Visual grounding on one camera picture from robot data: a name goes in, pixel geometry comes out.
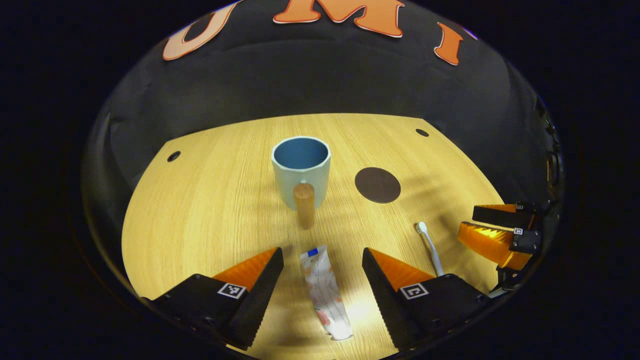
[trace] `letter m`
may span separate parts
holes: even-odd
[[[315,1],[334,22],[343,22],[364,8],[364,14],[353,21],[358,27],[394,38],[402,36],[402,30],[398,28],[398,9],[404,4],[396,0],[289,0],[287,9],[275,15],[273,22],[316,21],[320,19],[320,13],[313,10]]]

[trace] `mug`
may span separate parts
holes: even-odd
[[[271,151],[280,197],[291,209],[296,209],[293,188],[300,183],[314,187],[315,206],[326,197],[331,151],[324,141],[311,136],[294,136],[282,140]]]

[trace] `wooden peg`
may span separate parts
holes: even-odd
[[[304,230],[311,229],[316,214],[314,187],[311,184],[297,184],[293,188],[293,197],[296,199],[298,223]]]

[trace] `white toothbrush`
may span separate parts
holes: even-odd
[[[433,266],[435,266],[436,268],[436,274],[438,276],[443,276],[444,270],[442,270],[442,264],[440,263],[440,256],[438,256],[436,247],[433,246],[433,242],[429,237],[429,233],[427,232],[427,224],[425,224],[424,221],[421,221],[418,224],[415,224],[415,230],[418,232],[418,234],[424,234],[424,236],[427,238],[427,241],[429,242],[429,246],[431,247],[431,260],[433,261]]]

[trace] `wood grain surface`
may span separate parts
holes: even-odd
[[[425,137],[416,129],[426,131]],[[327,196],[315,225],[303,230],[279,198],[271,148],[291,136],[315,136],[332,152]],[[175,151],[180,156],[168,162]],[[401,194],[379,204],[354,178],[365,167],[397,177]],[[397,352],[367,278],[371,247],[435,275],[413,224],[425,221],[445,272],[488,293],[495,263],[456,239],[476,204],[502,204],[483,173],[422,119],[371,114],[293,115],[208,129],[167,142],[129,203],[122,256],[138,295],[155,299],[194,274],[218,272],[273,247],[285,266],[255,342],[262,359],[374,359]],[[326,245],[354,336],[332,341],[309,299],[299,254]]]

